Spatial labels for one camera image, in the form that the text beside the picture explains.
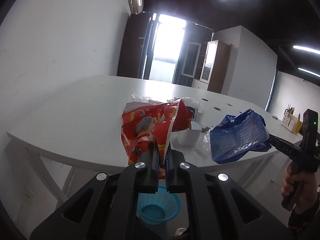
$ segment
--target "shoe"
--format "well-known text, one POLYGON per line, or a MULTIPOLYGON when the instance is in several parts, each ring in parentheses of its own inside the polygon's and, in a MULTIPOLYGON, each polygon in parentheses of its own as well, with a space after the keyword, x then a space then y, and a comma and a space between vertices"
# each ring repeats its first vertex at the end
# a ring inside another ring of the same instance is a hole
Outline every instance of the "shoe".
POLYGON ((182 235, 182 233, 183 233, 184 231, 186 231, 185 228, 178 228, 178 229, 176 230, 174 236, 180 236, 180 235, 182 235))

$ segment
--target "silver screw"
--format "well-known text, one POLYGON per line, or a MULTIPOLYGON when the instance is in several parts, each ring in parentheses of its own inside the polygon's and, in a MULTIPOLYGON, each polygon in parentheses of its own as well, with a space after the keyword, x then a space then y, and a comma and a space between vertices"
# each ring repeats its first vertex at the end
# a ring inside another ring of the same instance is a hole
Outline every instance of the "silver screw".
POLYGON ((189 163, 180 163, 180 168, 189 169, 190 168, 190 164, 189 163))
POLYGON ((136 163, 134 166, 135 166, 137 169, 142 169, 142 168, 144 168, 144 167, 146 166, 146 164, 143 163, 143 162, 138 162, 138 163, 136 163))
POLYGON ((224 174, 224 173, 220 173, 218 175, 218 179, 222 180, 222 181, 226 181, 228 179, 228 175, 224 174))
POLYGON ((107 175, 105 173, 99 173, 97 175, 97 180, 104 180, 107 178, 107 175))

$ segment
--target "fluorescent light tube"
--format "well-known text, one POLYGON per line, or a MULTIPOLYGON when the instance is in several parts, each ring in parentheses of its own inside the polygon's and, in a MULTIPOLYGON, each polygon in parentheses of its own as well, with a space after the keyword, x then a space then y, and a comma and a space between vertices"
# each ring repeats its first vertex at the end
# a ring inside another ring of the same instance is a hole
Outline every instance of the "fluorescent light tube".
POLYGON ((312 74, 312 75, 315 75, 315 76, 317 76, 317 77, 320 77, 319 74, 313 73, 313 72, 311 72, 311 71, 309 71, 309 70, 306 70, 306 69, 303 69, 303 68, 299 68, 299 67, 298 67, 298 70, 302 70, 302 71, 304 71, 304 72, 308 72, 308 73, 310 73, 310 74, 312 74))
POLYGON ((301 47, 301 46, 293 46, 295 49, 302 49, 302 50, 305 50, 305 51, 309 51, 309 52, 313 52, 313 53, 316 53, 316 54, 320 54, 320 50, 316 50, 316 49, 310 49, 310 48, 307 48, 307 47, 301 47))

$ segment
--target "white table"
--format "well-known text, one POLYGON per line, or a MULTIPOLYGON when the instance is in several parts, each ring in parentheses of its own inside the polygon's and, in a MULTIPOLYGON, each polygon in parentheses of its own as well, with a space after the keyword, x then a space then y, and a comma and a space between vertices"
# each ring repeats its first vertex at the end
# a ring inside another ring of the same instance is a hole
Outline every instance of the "white table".
MULTIPOLYGON (((202 105, 205 112, 202 123, 208 127, 219 124, 226 114, 239 115, 239 112, 251 108, 263 116, 271 134, 295 144, 302 139, 300 135, 290 133, 270 113, 252 103, 165 82, 115 76, 95 76, 70 85, 7 133, 26 148, 31 166, 50 192, 58 200, 66 201, 67 197, 45 168, 40 155, 88 170, 109 174, 121 172, 127 166, 128 157, 121 142, 120 117, 132 93, 162 102, 174 97, 194 98, 202 105)), ((171 143, 173 149, 184 153, 187 162, 200 167, 203 172, 222 171, 251 163, 238 180, 241 185, 252 181, 271 156, 277 153, 275 148, 262 153, 248 152, 237 162, 217 164, 210 155, 203 156, 194 152, 193 148, 180 146, 174 133, 171 143)))

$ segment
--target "dark ceiling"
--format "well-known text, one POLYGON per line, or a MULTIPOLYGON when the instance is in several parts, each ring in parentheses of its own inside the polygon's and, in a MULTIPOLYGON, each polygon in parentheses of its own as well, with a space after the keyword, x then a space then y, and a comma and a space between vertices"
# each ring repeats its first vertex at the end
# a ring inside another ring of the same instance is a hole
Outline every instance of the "dark ceiling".
POLYGON ((144 0, 144 11, 168 14, 220 31, 242 25, 278 54, 277 69, 320 86, 320 0, 144 0))

